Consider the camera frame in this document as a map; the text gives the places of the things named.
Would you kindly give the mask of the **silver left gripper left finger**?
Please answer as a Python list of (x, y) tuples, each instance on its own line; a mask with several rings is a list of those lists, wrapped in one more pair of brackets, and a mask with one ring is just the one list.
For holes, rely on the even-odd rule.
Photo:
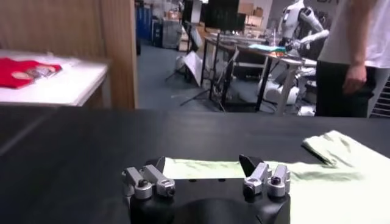
[(163, 174), (166, 157), (151, 159), (141, 169), (125, 168), (121, 172), (124, 184), (124, 195), (138, 200), (148, 200), (154, 195), (163, 198), (175, 196), (176, 183)]

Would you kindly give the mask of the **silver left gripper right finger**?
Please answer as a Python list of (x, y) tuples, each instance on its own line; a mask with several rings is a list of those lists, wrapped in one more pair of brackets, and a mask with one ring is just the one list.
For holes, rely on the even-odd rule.
[(272, 170), (263, 160), (246, 155), (239, 156), (239, 163), (245, 174), (243, 180), (245, 197), (254, 198), (264, 192), (275, 198), (289, 194), (291, 173), (286, 165), (278, 164)]

